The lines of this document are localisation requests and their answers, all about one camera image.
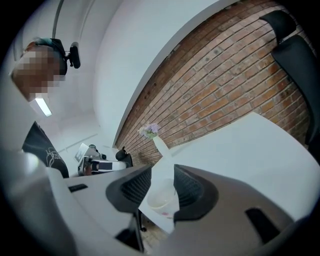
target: flower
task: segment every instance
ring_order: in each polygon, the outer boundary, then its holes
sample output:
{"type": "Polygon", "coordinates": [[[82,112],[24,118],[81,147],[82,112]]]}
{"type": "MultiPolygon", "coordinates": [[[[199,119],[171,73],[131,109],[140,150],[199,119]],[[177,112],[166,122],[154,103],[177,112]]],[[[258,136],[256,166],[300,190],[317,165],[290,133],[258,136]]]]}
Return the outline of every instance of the flower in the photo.
{"type": "Polygon", "coordinates": [[[149,139],[153,139],[158,135],[158,130],[159,130],[159,125],[157,123],[150,124],[149,122],[147,122],[138,130],[138,133],[149,139]]]}

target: white ceiling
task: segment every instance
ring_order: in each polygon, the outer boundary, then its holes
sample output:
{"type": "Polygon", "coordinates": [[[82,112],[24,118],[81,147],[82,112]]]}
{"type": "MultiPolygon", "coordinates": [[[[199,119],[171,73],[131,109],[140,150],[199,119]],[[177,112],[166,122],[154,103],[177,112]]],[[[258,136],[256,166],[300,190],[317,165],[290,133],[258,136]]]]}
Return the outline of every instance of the white ceiling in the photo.
{"type": "MultiPolygon", "coordinates": [[[[52,115],[46,117],[35,101],[31,107],[38,122],[52,122],[93,113],[93,80],[96,59],[107,27],[123,0],[64,0],[59,14],[56,36],[65,51],[71,43],[79,43],[81,67],[68,67],[65,81],[42,93],[52,115]]],[[[22,53],[34,37],[52,37],[59,1],[48,0],[34,14],[14,41],[16,55],[22,53]]]]}

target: white vase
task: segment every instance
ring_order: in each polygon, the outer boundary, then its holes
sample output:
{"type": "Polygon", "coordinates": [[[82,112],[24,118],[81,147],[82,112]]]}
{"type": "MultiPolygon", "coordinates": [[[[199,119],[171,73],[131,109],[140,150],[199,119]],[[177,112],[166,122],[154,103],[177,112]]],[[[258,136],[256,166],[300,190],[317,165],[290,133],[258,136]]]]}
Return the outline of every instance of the white vase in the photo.
{"type": "Polygon", "coordinates": [[[154,137],[153,142],[154,142],[156,148],[158,149],[158,151],[160,152],[160,154],[164,158],[166,158],[168,160],[172,159],[172,155],[170,153],[169,148],[167,147],[166,143],[159,136],[154,137]]]}

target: black shirt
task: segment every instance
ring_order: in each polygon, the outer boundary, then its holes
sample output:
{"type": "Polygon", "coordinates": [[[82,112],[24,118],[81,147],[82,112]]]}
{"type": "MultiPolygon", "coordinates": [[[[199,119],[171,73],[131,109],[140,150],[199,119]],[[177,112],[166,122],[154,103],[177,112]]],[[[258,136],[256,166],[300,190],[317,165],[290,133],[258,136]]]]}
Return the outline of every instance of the black shirt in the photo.
{"type": "Polygon", "coordinates": [[[69,178],[68,168],[55,150],[44,130],[34,122],[24,144],[23,151],[36,155],[47,167],[58,169],[62,177],[69,178]]]}

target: fluorescent light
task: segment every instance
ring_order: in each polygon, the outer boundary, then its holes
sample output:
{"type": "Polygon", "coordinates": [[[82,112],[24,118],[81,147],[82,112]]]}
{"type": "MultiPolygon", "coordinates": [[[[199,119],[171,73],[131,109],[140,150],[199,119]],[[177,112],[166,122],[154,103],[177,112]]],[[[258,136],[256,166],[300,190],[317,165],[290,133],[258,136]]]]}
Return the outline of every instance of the fluorescent light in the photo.
{"type": "Polygon", "coordinates": [[[52,115],[50,109],[48,108],[48,106],[43,98],[36,98],[35,101],[36,101],[36,103],[38,103],[40,109],[42,110],[42,112],[45,114],[46,117],[49,117],[52,115]]]}

